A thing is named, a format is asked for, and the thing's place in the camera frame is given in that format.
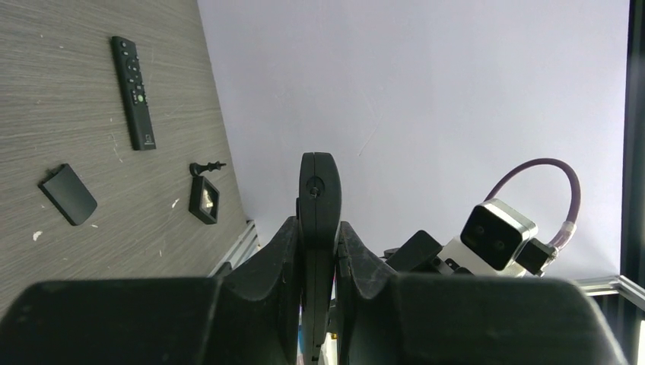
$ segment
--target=purple cable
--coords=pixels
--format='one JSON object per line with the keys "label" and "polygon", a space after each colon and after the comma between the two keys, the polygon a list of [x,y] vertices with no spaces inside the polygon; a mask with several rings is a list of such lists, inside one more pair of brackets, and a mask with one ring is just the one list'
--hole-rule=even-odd
{"label": "purple cable", "polygon": [[[509,182],[515,175],[518,173],[534,166],[538,165],[552,165],[559,167],[564,173],[567,174],[569,183],[571,184],[571,203],[569,204],[569,213],[567,214],[567,219],[565,223],[571,222],[572,224],[576,223],[578,219],[578,212],[580,211],[580,181],[578,180],[578,175],[571,166],[569,166],[564,161],[555,159],[555,158],[537,158],[535,160],[530,160],[525,163],[522,163],[518,167],[512,169],[509,173],[506,174],[500,180],[500,182],[495,185],[495,187],[488,193],[486,200],[492,199],[495,195],[502,189],[502,187]],[[560,229],[558,233],[553,237],[551,242],[548,243],[549,246],[555,246],[558,249],[562,249],[570,239],[571,232],[568,236],[565,231]]]}

